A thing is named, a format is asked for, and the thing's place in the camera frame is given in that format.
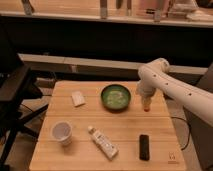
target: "green bowl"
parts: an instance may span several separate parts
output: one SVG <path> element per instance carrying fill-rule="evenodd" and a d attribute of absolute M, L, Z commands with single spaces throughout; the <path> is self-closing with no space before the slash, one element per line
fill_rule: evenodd
<path fill-rule="evenodd" d="M 129 90 L 119 84 L 106 86 L 101 92 L 103 105 L 110 110 L 123 110 L 128 107 L 131 99 Z"/>

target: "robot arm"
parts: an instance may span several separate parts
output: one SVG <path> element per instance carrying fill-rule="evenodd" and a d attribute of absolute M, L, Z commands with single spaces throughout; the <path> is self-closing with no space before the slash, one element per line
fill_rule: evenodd
<path fill-rule="evenodd" d="M 151 97 L 158 88 L 213 126 L 213 94 L 168 76 L 169 67 L 167 60 L 159 58 L 139 68 L 137 93 L 144 110 L 150 110 Z"/>

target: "white eraser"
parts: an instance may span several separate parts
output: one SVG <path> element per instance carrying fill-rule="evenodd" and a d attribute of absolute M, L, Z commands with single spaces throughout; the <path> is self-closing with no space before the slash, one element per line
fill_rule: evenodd
<path fill-rule="evenodd" d="M 84 96 L 80 91 L 72 92 L 71 96 L 75 107 L 85 104 Z"/>

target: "cup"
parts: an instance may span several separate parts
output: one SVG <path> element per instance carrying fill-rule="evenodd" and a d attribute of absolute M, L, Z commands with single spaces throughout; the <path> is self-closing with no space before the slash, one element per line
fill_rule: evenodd
<path fill-rule="evenodd" d="M 67 146 L 71 142 L 72 127 L 67 122 L 58 122 L 52 128 L 52 136 L 62 146 Z"/>

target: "chair leg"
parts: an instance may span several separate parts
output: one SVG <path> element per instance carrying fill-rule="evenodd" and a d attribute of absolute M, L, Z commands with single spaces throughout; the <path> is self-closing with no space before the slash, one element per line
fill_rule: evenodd
<path fill-rule="evenodd" d="M 4 163 L 8 157 L 8 154 L 10 152 L 10 149 L 13 145 L 13 142 L 15 141 L 15 138 L 16 138 L 16 135 L 18 133 L 18 130 L 15 130 L 15 129 L 12 129 L 10 131 L 10 134 L 8 136 L 8 139 L 7 139 L 7 142 L 4 146 L 4 150 L 2 152 L 2 155 L 1 155 L 1 159 L 0 159 L 0 167 L 3 167 L 4 166 Z"/>
<path fill-rule="evenodd" d="M 39 114 L 41 114 L 42 112 L 44 112 L 45 110 L 47 110 L 48 105 L 43 106 L 42 108 L 32 112 L 31 114 L 23 117 L 20 119 L 20 124 L 24 125 L 25 123 L 27 123 L 28 121 L 30 121 L 31 119 L 33 119 L 34 117 L 38 116 Z"/>
<path fill-rule="evenodd" d="M 35 138 L 38 138 L 39 134 L 29 128 L 27 128 L 26 126 L 20 126 L 20 132 L 21 133 L 26 133 L 26 134 L 29 134 L 31 135 L 32 137 L 35 137 Z"/>

